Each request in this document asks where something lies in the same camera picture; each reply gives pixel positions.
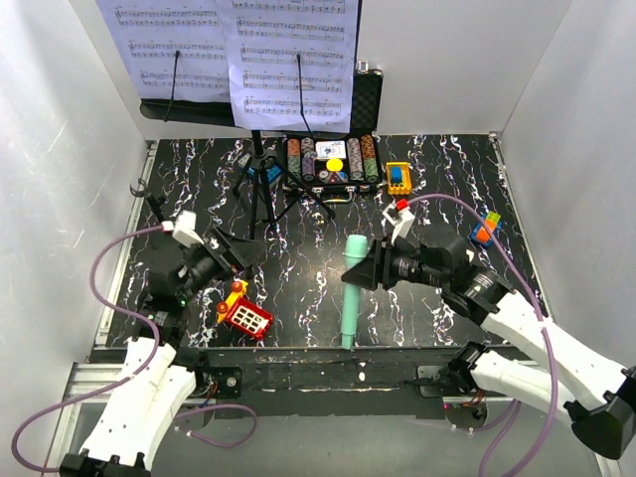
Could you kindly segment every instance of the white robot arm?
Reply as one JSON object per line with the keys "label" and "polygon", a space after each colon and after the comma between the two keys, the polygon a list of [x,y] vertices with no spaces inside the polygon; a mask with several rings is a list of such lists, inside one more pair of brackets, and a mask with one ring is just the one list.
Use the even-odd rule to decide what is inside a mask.
{"label": "white robot arm", "polygon": [[[558,376],[556,418],[571,423],[574,434],[594,452],[610,459],[623,454],[636,433],[636,368],[626,369],[587,348],[552,319],[540,323],[526,298],[494,270],[481,266],[454,228],[429,226],[426,241],[406,239],[413,215],[405,201],[385,210],[394,226],[390,238],[374,240],[367,256],[342,275],[366,289],[395,286],[398,281],[441,288],[442,300],[457,314],[515,345],[549,370],[545,327]],[[548,411],[552,396],[549,374],[529,369],[467,344],[443,373],[447,383],[468,393],[484,390],[516,398]]]}
{"label": "white robot arm", "polygon": [[62,477],[149,477],[157,448],[177,411],[197,386],[205,385],[197,382],[200,363],[182,359],[176,351],[186,334],[185,307],[211,280],[232,279],[248,268],[258,247],[253,240],[233,237],[215,226],[208,230],[210,238],[203,240],[195,224],[191,212],[182,212],[175,223],[162,223],[163,231],[182,247],[183,259],[168,273],[150,271],[137,301],[139,313],[159,330],[159,346],[146,369],[135,376],[133,372],[155,347],[150,328],[138,324],[117,381],[132,379],[112,391],[79,454],[65,456]]}

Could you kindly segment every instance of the light blue plastic toy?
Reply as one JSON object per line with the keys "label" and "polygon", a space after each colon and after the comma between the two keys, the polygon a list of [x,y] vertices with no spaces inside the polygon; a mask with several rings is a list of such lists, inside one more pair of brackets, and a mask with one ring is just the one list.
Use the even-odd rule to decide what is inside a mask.
{"label": "light blue plastic toy", "polygon": [[[345,265],[347,269],[358,264],[367,256],[367,238],[365,236],[349,236],[345,246]],[[342,347],[351,350],[358,328],[360,312],[360,287],[345,283],[345,296],[342,302]]]}

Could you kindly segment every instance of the red cube toy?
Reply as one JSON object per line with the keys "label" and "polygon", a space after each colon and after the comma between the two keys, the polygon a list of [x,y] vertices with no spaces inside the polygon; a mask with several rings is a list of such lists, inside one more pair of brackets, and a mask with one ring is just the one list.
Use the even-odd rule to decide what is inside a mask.
{"label": "red cube toy", "polygon": [[225,321],[235,328],[240,329],[246,335],[262,340],[274,321],[271,313],[258,308],[245,298],[239,298],[232,306]]}

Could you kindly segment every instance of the sheet music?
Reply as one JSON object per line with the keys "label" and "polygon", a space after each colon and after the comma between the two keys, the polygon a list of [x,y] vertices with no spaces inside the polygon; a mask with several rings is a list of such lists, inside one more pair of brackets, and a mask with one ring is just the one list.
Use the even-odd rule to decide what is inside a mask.
{"label": "sheet music", "polygon": [[140,97],[230,101],[216,0],[97,0]]}
{"label": "sheet music", "polygon": [[221,0],[235,122],[249,129],[348,132],[358,0]]}

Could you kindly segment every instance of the yellow toy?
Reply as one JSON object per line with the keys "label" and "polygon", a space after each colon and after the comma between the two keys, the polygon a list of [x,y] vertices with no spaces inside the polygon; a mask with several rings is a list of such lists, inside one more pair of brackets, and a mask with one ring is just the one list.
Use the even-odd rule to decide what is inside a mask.
{"label": "yellow toy", "polygon": [[340,172],[342,171],[343,163],[340,159],[329,159],[327,161],[327,170],[329,172]]}
{"label": "yellow toy", "polygon": [[389,194],[392,196],[407,196],[410,194],[410,174],[407,162],[388,162],[387,179]]}
{"label": "yellow toy", "polygon": [[222,301],[217,305],[217,321],[219,323],[223,323],[223,320],[226,319],[228,312],[234,306],[239,298],[242,298],[247,293],[247,282],[246,281],[235,281],[232,284],[232,293],[226,299],[226,301]]}

